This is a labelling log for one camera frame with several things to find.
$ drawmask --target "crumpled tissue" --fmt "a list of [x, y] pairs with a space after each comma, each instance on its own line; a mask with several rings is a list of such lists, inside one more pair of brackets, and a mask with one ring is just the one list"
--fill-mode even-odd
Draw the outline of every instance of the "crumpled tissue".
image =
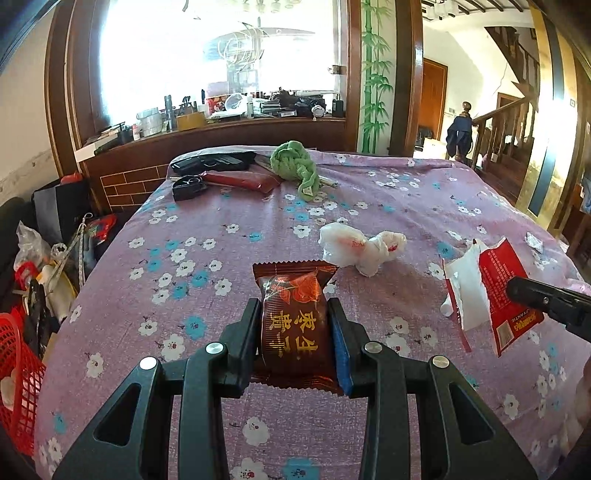
[[338, 267], [355, 265], [359, 273], [373, 277], [379, 266], [393, 260], [406, 246], [401, 233], [380, 232], [368, 239], [362, 231], [342, 223], [320, 229], [318, 243], [324, 248], [322, 260]]
[[[480, 254], [488, 250], [482, 241], [476, 240], [464, 256], [445, 265], [445, 275], [449, 280], [462, 319], [462, 330], [468, 331], [483, 323], [491, 323], [491, 310], [482, 274], [478, 266]], [[452, 301], [447, 295], [440, 309], [449, 317], [453, 313]]]

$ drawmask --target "black bag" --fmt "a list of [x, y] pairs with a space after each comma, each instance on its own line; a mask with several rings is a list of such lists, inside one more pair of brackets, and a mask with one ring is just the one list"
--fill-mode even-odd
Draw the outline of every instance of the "black bag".
[[53, 181], [33, 193], [33, 204], [43, 240], [50, 245], [68, 244], [84, 214], [91, 211], [88, 183]]

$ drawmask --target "bottle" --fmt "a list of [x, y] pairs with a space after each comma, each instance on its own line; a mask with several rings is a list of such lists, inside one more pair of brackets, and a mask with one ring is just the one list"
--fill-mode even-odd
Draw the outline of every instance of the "bottle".
[[255, 118], [255, 106], [250, 93], [246, 96], [246, 118]]
[[338, 93], [336, 98], [333, 99], [332, 116], [335, 118], [343, 118], [345, 116], [345, 103], [340, 99]]
[[164, 97], [164, 108], [166, 109], [166, 120], [168, 120], [168, 128], [175, 130], [177, 128], [177, 117], [174, 114], [173, 98], [171, 95]]

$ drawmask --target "wall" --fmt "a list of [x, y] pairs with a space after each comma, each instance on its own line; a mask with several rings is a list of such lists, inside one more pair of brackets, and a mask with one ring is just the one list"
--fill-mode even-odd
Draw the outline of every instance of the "wall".
[[447, 129], [455, 115], [462, 111], [462, 102], [470, 102], [475, 112], [482, 97], [484, 78], [482, 73], [453, 36], [423, 24], [424, 57], [447, 66], [447, 96], [443, 115], [441, 140], [445, 141]]
[[0, 75], [0, 204], [57, 178], [45, 115], [45, 54], [52, 9]]
[[540, 61], [540, 53], [538, 52], [538, 41], [531, 38], [531, 31], [529, 28], [516, 28], [519, 34], [519, 43], [526, 49], [533, 58]]
[[467, 28], [450, 33], [480, 70], [484, 80], [482, 95], [476, 104], [472, 104], [472, 118], [495, 110], [499, 92], [523, 97], [519, 89], [513, 85], [513, 82], [517, 81], [515, 73], [484, 28]]

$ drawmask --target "doorway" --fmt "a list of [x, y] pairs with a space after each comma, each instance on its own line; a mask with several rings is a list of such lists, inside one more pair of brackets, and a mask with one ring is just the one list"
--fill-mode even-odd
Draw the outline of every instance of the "doorway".
[[447, 66], [429, 59], [423, 60], [423, 90], [418, 114], [418, 125], [433, 132], [433, 138], [441, 138], [443, 110], [447, 93]]

